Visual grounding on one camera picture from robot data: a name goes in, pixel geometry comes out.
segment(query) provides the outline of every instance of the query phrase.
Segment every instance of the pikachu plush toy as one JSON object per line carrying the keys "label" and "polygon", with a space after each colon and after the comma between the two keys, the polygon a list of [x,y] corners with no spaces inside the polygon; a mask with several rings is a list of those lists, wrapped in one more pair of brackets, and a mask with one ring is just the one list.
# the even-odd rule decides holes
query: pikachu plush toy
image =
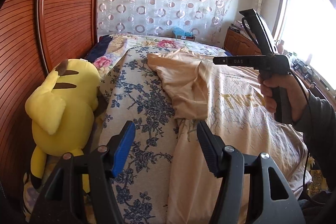
{"label": "pikachu plush toy", "polygon": [[[93,64],[69,59],[52,70],[26,101],[36,143],[31,157],[31,183],[35,189],[41,186],[47,155],[83,155],[95,119],[93,111],[98,107],[99,83]],[[88,175],[83,175],[83,189],[90,191]]]}

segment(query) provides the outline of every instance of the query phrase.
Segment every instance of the wooden wardrobe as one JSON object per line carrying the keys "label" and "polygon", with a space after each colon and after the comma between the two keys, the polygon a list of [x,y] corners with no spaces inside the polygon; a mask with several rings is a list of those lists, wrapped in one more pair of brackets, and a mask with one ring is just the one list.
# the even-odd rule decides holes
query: wooden wardrobe
{"label": "wooden wardrobe", "polygon": [[0,9],[0,180],[18,200],[35,147],[25,101],[65,58],[96,42],[96,0],[5,0]]}

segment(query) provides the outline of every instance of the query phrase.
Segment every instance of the wooden dresser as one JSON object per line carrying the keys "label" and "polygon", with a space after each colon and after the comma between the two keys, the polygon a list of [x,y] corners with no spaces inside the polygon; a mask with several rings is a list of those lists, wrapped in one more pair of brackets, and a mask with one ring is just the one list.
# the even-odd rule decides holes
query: wooden dresser
{"label": "wooden dresser", "polygon": [[250,39],[230,29],[227,30],[223,49],[232,55],[261,55],[260,49]]}

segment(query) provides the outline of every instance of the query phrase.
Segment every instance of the hand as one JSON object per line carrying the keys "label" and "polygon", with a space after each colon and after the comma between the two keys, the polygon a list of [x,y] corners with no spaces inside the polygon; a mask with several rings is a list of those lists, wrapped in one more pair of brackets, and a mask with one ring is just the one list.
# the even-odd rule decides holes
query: hand
{"label": "hand", "polygon": [[[260,91],[264,95],[265,108],[269,112],[275,113],[277,109],[277,103],[272,98],[271,88],[279,86],[287,90],[288,99],[292,108],[293,122],[300,120],[307,105],[307,101],[293,75],[272,75],[272,77],[267,80],[264,80],[260,75],[258,75],[258,82],[260,84]],[[307,98],[309,99],[308,90],[303,83],[301,83],[301,85],[307,95]]]}

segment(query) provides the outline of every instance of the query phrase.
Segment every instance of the t-shirt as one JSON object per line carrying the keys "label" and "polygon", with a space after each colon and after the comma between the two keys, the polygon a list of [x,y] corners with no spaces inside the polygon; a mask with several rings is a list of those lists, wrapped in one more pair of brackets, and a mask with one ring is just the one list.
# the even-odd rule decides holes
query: t-shirt
{"label": "t-shirt", "polygon": [[[264,108],[258,71],[247,67],[214,65],[212,57],[187,48],[167,54],[148,54],[148,66],[157,72],[172,99],[179,124],[169,185],[167,223],[208,223],[221,179],[209,172],[197,140],[196,126],[205,120],[213,134],[241,153],[267,152],[277,163],[293,192],[302,191],[307,148],[302,133],[278,123]],[[249,196],[245,175],[240,223]]]}

